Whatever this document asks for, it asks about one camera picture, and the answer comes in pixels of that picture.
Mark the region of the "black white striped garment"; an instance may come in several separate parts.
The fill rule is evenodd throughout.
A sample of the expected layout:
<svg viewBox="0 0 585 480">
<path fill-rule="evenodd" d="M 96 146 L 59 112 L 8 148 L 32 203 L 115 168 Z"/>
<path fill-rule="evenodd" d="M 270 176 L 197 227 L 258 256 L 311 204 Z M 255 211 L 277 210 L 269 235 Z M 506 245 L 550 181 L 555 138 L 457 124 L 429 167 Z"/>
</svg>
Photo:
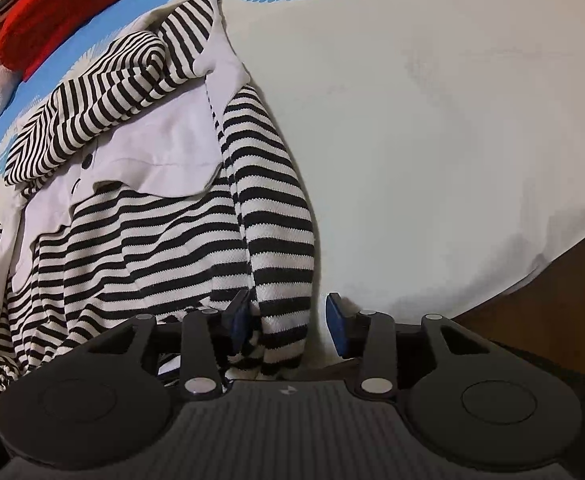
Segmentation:
<svg viewBox="0 0 585 480">
<path fill-rule="evenodd" d="M 229 378 L 298 367 L 309 204 L 218 0 L 141 16 L 32 110 L 0 221 L 0 395 L 110 328 L 248 307 Z"/>
</svg>

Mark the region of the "blue white patterned bedsheet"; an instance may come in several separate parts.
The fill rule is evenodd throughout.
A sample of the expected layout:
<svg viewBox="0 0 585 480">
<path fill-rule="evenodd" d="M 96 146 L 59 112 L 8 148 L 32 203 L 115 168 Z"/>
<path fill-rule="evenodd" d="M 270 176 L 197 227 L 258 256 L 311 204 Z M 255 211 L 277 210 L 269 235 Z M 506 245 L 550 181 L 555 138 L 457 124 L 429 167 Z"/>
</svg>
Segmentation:
<svg viewBox="0 0 585 480">
<path fill-rule="evenodd" d="M 64 79 L 148 12 L 82 25 L 0 116 L 7 155 Z M 218 0 L 284 140 L 326 292 L 413 323 L 520 284 L 585 237 L 585 0 Z"/>
</svg>

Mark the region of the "red fluffy blanket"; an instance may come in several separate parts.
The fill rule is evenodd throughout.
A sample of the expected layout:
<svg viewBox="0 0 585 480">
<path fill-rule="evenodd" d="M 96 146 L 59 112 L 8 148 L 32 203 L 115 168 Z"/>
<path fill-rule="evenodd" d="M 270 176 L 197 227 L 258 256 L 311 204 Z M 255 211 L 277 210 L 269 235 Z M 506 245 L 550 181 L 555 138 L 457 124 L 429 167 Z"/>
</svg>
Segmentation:
<svg viewBox="0 0 585 480">
<path fill-rule="evenodd" d="M 29 79 L 76 29 L 119 0 L 18 0 L 0 29 L 0 63 Z"/>
</svg>

